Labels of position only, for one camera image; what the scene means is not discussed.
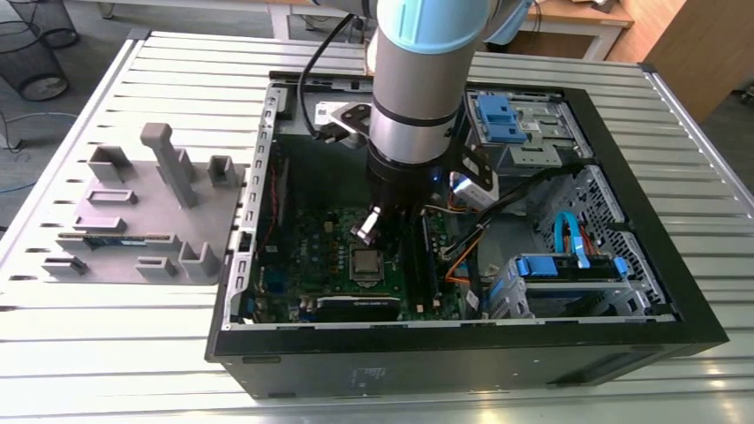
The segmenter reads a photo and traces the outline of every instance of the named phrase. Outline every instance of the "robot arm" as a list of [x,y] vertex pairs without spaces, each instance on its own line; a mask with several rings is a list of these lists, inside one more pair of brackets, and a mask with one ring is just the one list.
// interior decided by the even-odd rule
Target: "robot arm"
[[384,248],[380,240],[398,238],[447,164],[462,162],[451,138],[478,42],[508,42],[532,1],[318,0],[376,14],[379,24],[367,159],[372,206],[352,230],[368,246]]

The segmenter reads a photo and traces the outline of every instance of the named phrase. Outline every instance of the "slotted metal table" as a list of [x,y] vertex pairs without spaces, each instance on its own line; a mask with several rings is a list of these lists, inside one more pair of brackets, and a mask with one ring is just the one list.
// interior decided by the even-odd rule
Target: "slotted metal table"
[[[167,122],[192,160],[250,163],[270,71],[298,72],[311,42],[152,33],[125,42],[0,241],[0,417],[113,422],[750,422],[754,416],[754,202],[662,80],[633,64],[479,53],[470,79],[586,88],[730,342],[593,388],[258,403],[204,361],[216,287],[47,284],[100,144],[148,158]],[[338,44],[315,72],[360,74]]]

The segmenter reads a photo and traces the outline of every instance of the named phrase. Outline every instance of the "wire mesh trash bin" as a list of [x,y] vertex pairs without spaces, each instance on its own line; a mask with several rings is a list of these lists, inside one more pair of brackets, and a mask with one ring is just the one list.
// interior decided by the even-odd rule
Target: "wire mesh trash bin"
[[68,88],[43,30],[31,22],[0,22],[0,77],[29,101],[52,99]]
[[63,0],[7,0],[7,2],[25,22],[43,28],[43,40],[51,49],[61,49],[79,41],[79,33]]

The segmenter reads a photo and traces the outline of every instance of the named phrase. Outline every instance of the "motherboard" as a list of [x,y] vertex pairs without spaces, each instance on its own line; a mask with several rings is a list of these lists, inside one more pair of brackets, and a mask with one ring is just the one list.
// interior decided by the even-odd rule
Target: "motherboard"
[[[262,322],[424,321],[459,317],[455,286],[438,284],[431,307],[411,302],[411,277],[403,254],[387,255],[363,247],[350,229],[362,208],[296,211],[286,236],[284,260],[259,267],[258,294],[247,299],[247,311]],[[448,244],[446,218],[428,213],[427,261],[438,262],[439,249]],[[432,267],[442,281],[442,268]]]

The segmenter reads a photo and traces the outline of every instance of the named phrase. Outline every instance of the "gray 3d printed holder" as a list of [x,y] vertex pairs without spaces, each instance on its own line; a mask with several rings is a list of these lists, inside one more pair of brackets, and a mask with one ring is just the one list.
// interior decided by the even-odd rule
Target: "gray 3d printed holder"
[[103,284],[214,284],[227,249],[244,166],[228,156],[191,163],[166,124],[147,124],[156,161],[129,161],[99,146],[87,162],[93,181],[72,228],[43,268],[51,281]]

